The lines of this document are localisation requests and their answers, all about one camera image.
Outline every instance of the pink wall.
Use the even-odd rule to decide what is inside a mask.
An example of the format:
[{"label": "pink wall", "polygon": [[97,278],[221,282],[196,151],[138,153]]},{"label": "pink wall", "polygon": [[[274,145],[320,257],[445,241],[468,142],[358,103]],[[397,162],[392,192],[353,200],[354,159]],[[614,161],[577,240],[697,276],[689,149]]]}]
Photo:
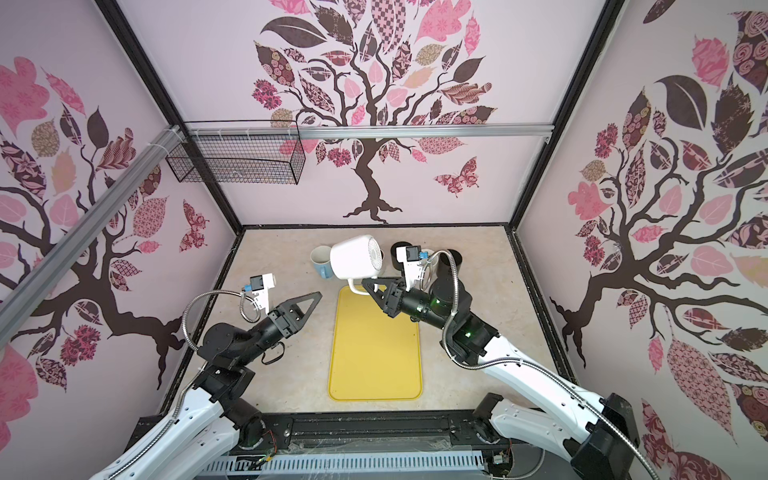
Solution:
[{"label": "pink wall", "polygon": [[[458,119],[475,117],[489,123],[551,122],[603,2],[236,0],[213,4],[173,0],[161,5],[122,4],[185,119],[270,119],[277,113],[297,116],[302,127],[310,128],[377,124],[384,108],[386,122],[392,122],[397,112],[395,124],[410,124],[416,115],[430,112],[434,115],[425,122],[432,124],[449,112]],[[385,26],[387,15],[395,19],[391,29]],[[349,27],[334,30],[334,18]],[[291,32],[296,30],[285,26],[291,23],[309,25],[308,31],[317,33],[293,37]],[[369,56],[349,60],[364,37],[364,45],[372,38],[383,46],[382,62]],[[179,51],[178,44],[189,48]],[[283,67],[288,72],[280,75],[285,86],[279,75],[271,78],[262,66],[266,62],[273,72],[273,53],[268,48],[276,49],[279,60],[275,63],[281,72]],[[442,60],[452,48],[456,56],[443,73]],[[330,55],[335,64],[324,56],[330,52],[342,52]],[[392,74],[388,81],[386,70],[393,65],[399,65],[396,70],[402,76]],[[307,70],[317,68],[326,72],[332,68],[341,75],[335,82],[338,91],[333,78],[323,79],[321,70]],[[371,85],[374,101],[363,93],[363,78]],[[266,90],[259,89],[254,97],[256,83]],[[307,93],[313,89],[324,93]],[[297,95],[303,97],[303,106]],[[398,111],[410,95],[409,108]],[[363,104],[366,110],[355,116]],[[472,114],[472,108],[478,108],[479,114]],[[468,114],[459,116],[461,111]],[[400,145],[394,141],[386,145],[388,152],[397,152],[397,159],[388,156],[382,161],[377,153],[380,147],[368,142],[363,143],[360,158],[355,157],[349,139],[325,147],[326,152],[335,147],[347,152],[342,155],[348,154],[349,161],[343,157],[336,163],[318,157],[312,142],[307,145],[299,185],[223,184],[222,188],[243,223],[508,221],[541,139],[452,140],[440,147],[400,138]],[[473,158],[468,176],[463,177],[462,168]],[[450,185],[462,191],[452,193]],[[357,215],[347,216],[354,211]]]},{"label": "pink wall", "polygon": [[767,28],[765,2],[631,2],[521,227],[661,478],[765,477]]},{"label": "pink wall", "polygon": [[[0,296],[165,128],[92,2],[6,4]],[[181,311],[232,240],[205,188],[163,162],[0,350],[3,477],[85,478],[122,452],[157,412],[183,352]]]}]

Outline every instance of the beige tabletop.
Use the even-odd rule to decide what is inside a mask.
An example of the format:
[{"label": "beige tabletop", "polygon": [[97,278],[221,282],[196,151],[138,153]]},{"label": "beige tabletop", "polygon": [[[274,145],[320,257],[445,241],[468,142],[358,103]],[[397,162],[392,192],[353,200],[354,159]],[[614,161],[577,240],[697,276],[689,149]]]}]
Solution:
[{"label": "beige tabletop", "polygon": [[[271,307],[315,291],[320,291],[323,299],[304,328],[284,340],[286,352],[280,361],[269,366],[258,361],[250,364],[256,375],[243,398],[262,412],[473,409],[487,392],[533,406],[497,379],[453,365],[439,345],[440,330],[424,323],[419,324],[423,382],[419,398],[396,402],[336,402],[329,397],[336,299],[346,282],[335,277],[320,278],[310,262],[310,251],[318,245],[333,245],[365,233],[373,235],[384,251],[387,266],[384,276],[398,274],[389,257],[389,248],[397,241],[421,245],[422,249],[458,250],[463,255],[459,278],[472,295],[472,312],[531,358],[554,371],[544,335],[502,227],[249,230],[224,281],[224,289],[239,292],[252,276],[273,273],[276,287],[270,290]],[[190,292],[190,298],[195,294],[197,292]],[[206,327],[225,322],[249,329],[251,324],[240,317],[237,301],[234,296],[219,298]],[[267,353],[268,359],[275,353]],[[193,357],[184,385],[202,363],[200,357]]]}]

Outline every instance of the black wire basket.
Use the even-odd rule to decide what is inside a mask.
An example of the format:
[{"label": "black wire basket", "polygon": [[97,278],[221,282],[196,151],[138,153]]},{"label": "black wire basket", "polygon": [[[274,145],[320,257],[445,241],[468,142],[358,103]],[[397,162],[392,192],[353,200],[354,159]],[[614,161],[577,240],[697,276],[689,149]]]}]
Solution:
[{"label": "black wire basket", "polygon": [[296,185],[306,160],[298,124],[269,122],[276,130],[279,128],[279,133],[264,134],[263,127],[254,129],[259,133],[237,131],[235,134],[190,130],[188,141],[194,142],[197,149],[178,144],[166,160],[180,182]]}]

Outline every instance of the mug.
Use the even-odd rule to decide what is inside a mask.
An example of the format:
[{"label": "mug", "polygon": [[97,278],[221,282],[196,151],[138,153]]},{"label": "mug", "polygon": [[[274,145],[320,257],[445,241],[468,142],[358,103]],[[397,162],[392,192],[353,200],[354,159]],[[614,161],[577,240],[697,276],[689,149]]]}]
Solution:
[{"label": "mug", "polygon": [[333,273],[341,280],[347,280],[349,289],[359,295],[368,295],[358,290],[354,279],[376,278],[382,270],[382,251],[370,235],[361,235],[337,243],[331,248],[330,260]]},{"label": "mug", "polygon": [[320,245],[315,247],[310,253],[310,260],[312,260],[312,266],[315,267],[317,273],[322,278],[331,278],[333,276],[333,269],[331,268],[331,247],[327,245]]}]

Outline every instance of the butterfly decal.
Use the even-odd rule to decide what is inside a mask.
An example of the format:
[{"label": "butterfly decal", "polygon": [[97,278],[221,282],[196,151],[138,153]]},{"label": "butterfly decal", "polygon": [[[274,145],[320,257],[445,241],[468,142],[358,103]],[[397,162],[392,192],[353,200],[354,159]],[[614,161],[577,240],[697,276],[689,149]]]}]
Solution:
[{"label": "butterfly decal", "polygon": [[203,214],[198,214],[194,211],[194,208],[184,201],[184,216],[187,218],[187,222],[190,224],[190,229],[184,234],[179,244],[179,252],[189,250],[192,247],[200,248],[205,243],[205,236],[203,230],[205,230],[205,224],[210,220],[205,220]]},{"label": "butterfly decal", "polygon": [[477,187],[478,176],[475,170],[478,169],[477,157],[472,157],[462,167],[462,172],[458,175],[438,175],[435,177],[435,181],[441,185],[448,187],[448,191],[456,195],[458,198],[458,192],[464,190],[464,186]]}]

